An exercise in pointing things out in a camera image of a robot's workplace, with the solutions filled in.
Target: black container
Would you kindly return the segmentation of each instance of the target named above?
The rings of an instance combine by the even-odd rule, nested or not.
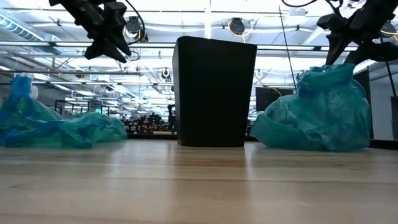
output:
[[[178,38],[173,75],[180,145],[243,146],[256,54],[256,45]]]

